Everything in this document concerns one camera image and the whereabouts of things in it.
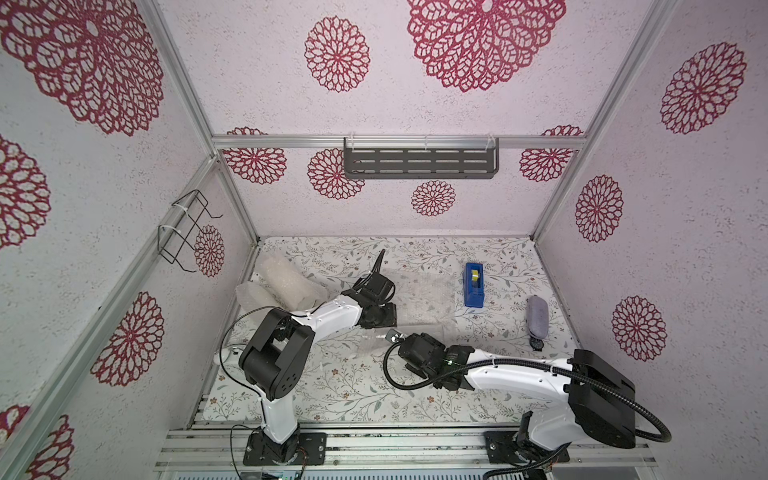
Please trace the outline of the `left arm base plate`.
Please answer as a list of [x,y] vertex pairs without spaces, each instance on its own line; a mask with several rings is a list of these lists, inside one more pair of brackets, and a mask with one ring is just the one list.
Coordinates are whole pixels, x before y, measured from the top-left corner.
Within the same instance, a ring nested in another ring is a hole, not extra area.
[[259,429],[248,438],[243,464],[248,467],[323,465],[327,439],[325,433],[297,432],[278,444]]

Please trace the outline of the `clear bubble wrap sheet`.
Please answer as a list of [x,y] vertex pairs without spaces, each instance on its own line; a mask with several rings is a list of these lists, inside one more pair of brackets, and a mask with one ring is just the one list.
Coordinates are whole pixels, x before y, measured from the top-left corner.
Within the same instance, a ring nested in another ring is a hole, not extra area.
[[[397,325],[453,323],[456,317],[459,285],[457,279],[442,270],[408,271],[383,267],[381,273],[396,287]],[[447,345],[457,344],[458,338]]]

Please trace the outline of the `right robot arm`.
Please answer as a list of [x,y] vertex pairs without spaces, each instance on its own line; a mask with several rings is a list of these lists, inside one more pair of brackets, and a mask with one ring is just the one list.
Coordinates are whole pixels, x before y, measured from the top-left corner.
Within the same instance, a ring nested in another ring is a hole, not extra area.
[[486,479],[543,479],[555,463],[568,460],[571,444],[586,438],[618,449],[633,449],[639,439],[672,439],[664,422],[637,402],[634,383],[592,351],[542,360],[446,346],[426,333],[391,329],[386,339],[383,374],[398,390],[499,390],[548,402],[545,410],[524,413],[516,430],[485,434],[495,466]]

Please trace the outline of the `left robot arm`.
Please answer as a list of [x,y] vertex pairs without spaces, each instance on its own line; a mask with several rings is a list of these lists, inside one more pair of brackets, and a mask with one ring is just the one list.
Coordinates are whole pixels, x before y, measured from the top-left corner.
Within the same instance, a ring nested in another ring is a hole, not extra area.
[[321,465],[327,436],[301,432],[293,406],[292,391],[306,367],[312,347],[321,340],[349,330],[378,330],[397,326],[393,299],[396,286],[381,273],[385,252],[376,257],[369,272],[352,287],[319,306],[291,312],[277,306],[262,306],[254,313],[265,317],[243,347],[235,349],[235,363],[243,378],[227,370],[225,347],[217,352],[217,363],[234,383],[257,395],[261,425],[237,424],[231,429],[249,432],[242,464],[247,467]]

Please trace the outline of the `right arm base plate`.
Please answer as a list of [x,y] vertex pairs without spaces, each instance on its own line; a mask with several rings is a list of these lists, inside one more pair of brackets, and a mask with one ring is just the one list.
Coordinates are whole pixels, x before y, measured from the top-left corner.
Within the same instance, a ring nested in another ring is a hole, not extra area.
[[527,440],[518,442],[516,435],[516,430],[492,430],[483,433],[487,457],[491,464],[523,466],[548,459],[545,465],[550,465],[570,461],[567,450],[553,457],[553,451],[538,447]]

